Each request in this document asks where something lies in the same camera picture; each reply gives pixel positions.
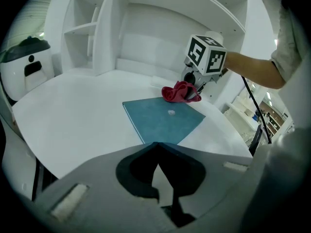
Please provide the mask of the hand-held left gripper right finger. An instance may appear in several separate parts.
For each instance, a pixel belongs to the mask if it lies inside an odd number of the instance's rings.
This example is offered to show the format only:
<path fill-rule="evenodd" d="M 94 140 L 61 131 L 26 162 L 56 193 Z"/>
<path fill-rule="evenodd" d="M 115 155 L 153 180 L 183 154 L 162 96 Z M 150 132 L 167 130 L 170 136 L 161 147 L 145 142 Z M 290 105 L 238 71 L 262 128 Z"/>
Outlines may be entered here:
<path fill-rule="evenodd" d="M 177 226 L 185 226 L 216 206 L 241 178 L 252 159 L 160 143 L 157 161 L 161 209 Z"/>

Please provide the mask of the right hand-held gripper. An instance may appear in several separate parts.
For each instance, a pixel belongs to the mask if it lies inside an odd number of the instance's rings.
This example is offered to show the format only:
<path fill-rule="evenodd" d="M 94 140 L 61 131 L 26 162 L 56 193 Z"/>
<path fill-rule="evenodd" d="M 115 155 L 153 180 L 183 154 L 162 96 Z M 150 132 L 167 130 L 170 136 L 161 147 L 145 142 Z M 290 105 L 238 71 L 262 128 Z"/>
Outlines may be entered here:
<path fill-rule="evenodd" d="M 189 82 L 186 99 L 201 99 L 208 82 L 217 82 L 222 75 L 227 49 L 220 34 L 190 36 L 185 50 L 185 68 L 181 80 Z"/>

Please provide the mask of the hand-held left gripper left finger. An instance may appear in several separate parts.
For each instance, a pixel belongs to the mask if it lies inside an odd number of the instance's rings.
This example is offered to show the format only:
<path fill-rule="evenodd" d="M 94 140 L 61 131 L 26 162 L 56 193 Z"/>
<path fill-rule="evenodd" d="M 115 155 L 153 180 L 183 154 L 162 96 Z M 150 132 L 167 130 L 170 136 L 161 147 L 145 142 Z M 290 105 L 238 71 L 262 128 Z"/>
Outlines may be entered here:
<path fill-rule="evenodd" d="M 116 168 L 138 145 L 94 157 L 55 181 L 35 200 L 32 212 L 53 233 L 171 233 L 176 225 L 156 199 L 129 193 Z"/>

